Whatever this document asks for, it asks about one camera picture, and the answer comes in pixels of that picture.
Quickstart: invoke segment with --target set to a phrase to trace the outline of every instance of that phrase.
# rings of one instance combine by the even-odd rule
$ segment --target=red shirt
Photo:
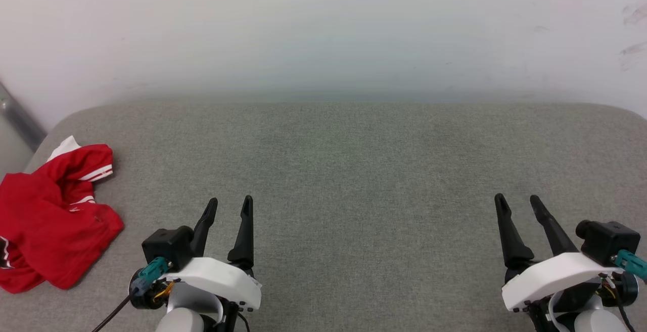
[[[113,173],[105,144],[67,138],[32,174],[0,184],[0,287],[21,293],[47,280],[69,289],[123,229],[119,215],[95,203],[92,182]]]

